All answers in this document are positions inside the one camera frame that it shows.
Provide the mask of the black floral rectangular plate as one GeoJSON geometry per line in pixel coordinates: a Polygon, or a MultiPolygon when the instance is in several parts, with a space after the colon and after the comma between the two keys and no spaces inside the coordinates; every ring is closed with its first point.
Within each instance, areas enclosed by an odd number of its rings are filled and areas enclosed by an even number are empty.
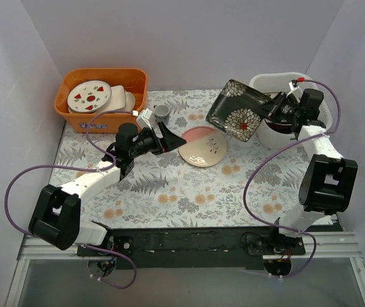
{"type": "Polygon", "coordinates": [[[259,106],[270,99],[270,96],[231,79],[213,102],[206,122],[237,140],[247,142],[264,119],[259,106]]]}

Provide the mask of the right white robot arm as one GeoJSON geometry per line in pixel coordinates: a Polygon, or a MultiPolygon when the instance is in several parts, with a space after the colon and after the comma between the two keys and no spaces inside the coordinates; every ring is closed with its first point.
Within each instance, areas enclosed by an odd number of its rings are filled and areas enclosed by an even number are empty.
{"type": "Polygon", "coordinates": [[[300,99],[278,93],[269,104],[267,119],[286,123],[301,141],[310,163],[298,192],[296,204],[270,226],[265,246],[275,254],[297,247],[302,234],[317,220],[344,212],[350,203],[358,165],[345,159],[333,146],[326,125],[319,119],[324,95],[308,88],[300,99]]]}

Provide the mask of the glossy black plate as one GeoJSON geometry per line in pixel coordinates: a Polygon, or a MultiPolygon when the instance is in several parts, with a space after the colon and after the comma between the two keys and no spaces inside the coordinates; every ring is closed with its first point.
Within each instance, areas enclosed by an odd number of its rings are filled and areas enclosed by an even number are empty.
{"type": "Polygon", "coordinates": [[[278,132],[278,133],[281,133],[281,134],[290,134],[290,133],[292,133],[291,124],[288,124],[288,123],[273,123],[273,122],[270,122],[268,120],[265,120],[265,123],[267,124],[267,126],[271,130],[274,130],[275,132],[278,132]]]}

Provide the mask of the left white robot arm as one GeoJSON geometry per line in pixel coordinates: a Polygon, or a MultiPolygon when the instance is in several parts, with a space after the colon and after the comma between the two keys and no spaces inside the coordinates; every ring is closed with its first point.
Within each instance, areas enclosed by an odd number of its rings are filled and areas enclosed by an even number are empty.
{"type": "Polygon", "coordinates": [[[113,251],[114,241],[108,229],[96,222],[81,221],[81,207],[112,184],[125,179],[134,168],[134,159],[152,153],[160,155],[186,144],[186,140],[159,124],[162,136],[154,129],[138,130],[132,123],[122,124],[115,142],[110,144],[102,160],[92,172],[59,187],[45,186],[40,192],[31,221],[30,234],[60,250],[74,244],[89,244],[98,255],[113,251]]]}

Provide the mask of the dark plate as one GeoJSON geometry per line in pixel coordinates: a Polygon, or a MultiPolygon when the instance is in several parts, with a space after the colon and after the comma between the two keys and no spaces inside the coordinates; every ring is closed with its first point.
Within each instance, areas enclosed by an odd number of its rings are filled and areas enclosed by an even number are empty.
{"type": "Polygon", "coordinates": [[[184,161],[193,166],[206,168],[218,164],[227,153],[227,141],[223,134],[211,127],[198,126],[182,134],[186,144],[178,148],[184,161]]]}

